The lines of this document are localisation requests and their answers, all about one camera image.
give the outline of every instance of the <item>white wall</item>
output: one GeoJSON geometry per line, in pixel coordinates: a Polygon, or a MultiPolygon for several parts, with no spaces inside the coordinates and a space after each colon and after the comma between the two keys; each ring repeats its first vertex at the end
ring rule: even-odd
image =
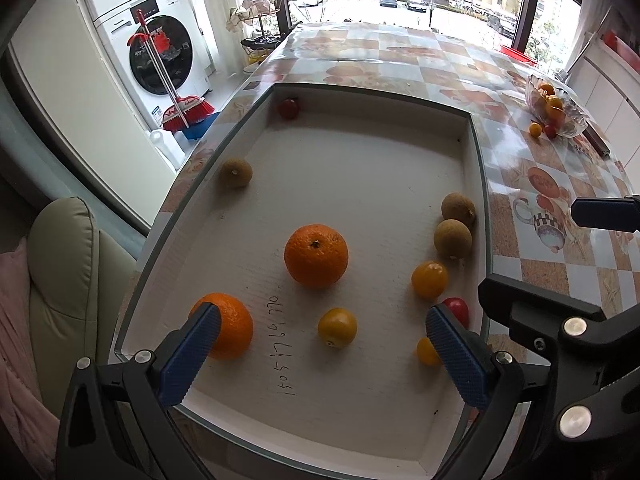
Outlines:
{"type": "Polygon", "coordinates": [[[77,0],[38,0],[12,39],[34,97],[83,171],[146,224],[175,173],[108,70],[77,0]]]}

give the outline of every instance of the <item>white cabinet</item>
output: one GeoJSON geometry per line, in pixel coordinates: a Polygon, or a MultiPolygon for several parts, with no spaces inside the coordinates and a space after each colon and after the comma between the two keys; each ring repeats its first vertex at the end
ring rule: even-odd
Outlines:
{"type": "Polygon", "coordinates": [[[604,132],[609,129],[622,100],[623,97],[618,90],[603,75],[600,75],[586,106],[604,132]]]}
{"type": "Polygon", "coordinates": [[[151,225],[174,182],[108,70],[76,0],[37,0],[12,38],[34,100],[88,179],[151,225]]]}
{"type": "Polygon", "coordinates": [[[616,157],[626,166],[640,147],[640,117],[629,103],[622,101],[605,133],[616,157]]]}
{"type": "Polygon", "coordinates": [[[601,40],[590,44],[568,85],[609,139],[635,192],[640,192],[640,75],[601,40]]]}
{"type": "Polygon", "coordinates": [[[578,62],[567,83],[580,98],[580,104],[587,104],[599,77],[600,72],[591,66],[590,63],[584,59],[578,62]]]}

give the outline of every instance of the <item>white tray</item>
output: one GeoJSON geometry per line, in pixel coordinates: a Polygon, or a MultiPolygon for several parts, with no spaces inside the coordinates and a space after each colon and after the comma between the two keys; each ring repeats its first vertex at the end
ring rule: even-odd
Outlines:
{"type": "Polygon", "coordinates": [[[128,357],[153,349],[198,298],[231,294],[251,311],[254,339],[239,360],[207,359],[184,413],[242,446],[325,476],[433,475],[463,401],[444,368],[423,366],[414,355],[430,304],[409,282],[417,264],[437,259],[441,200],[464,192],[478,210],[474,248],[464,264],[447,263],[441,299],[465,298],[471,329],[481,331],[476,288],[488,269],[481,168],[463,112],[384,92],[275,85],[223,141],[172,217],[116,351],[128,357]],[[302,106],[294,121],[274,111],[287,96],[302,106]],[[231,156],[254,168],[243,190],[217,184],[231,156]],[[284,266],[289,235],[310,223],[334,227],[349,247],[345,275],[324,292],[305,290],[284,266]],[[316,333],[318,319],[335,306],[358,319],[358,335],[342,351],[316,333]],[[271,336],[273,328],[286,335],[271,336]]]}

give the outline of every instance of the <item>white plastic jug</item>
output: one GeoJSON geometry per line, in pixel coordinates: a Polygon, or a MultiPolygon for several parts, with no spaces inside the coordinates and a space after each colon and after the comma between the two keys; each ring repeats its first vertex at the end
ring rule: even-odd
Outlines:
{"type": "Polygon", "coordinates": [[[184,162],[184,151],[174,139],[174,135],[167,130],[153,130],[149,134],[151,143],[167,158],[176,170],[184,162]]]}

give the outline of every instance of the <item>glass fruit bowl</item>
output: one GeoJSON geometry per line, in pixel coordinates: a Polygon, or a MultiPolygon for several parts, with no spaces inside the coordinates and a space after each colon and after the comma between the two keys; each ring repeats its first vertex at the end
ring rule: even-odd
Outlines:
{"type": "Polygon", "coordinates": [[[548,81],[530,75],[527,79],[525,94],[527,106],[544,126],[551,124],[556,127],[558,135],[571,138],[580,135],[587,127],[587,117],[582,113],[581,108],[571,99],[571,96],[561,88],[554,88],[556,97],[562,103],[560,107],[557,102],[549,102],[538,90],[538,87],[548,81]]]}

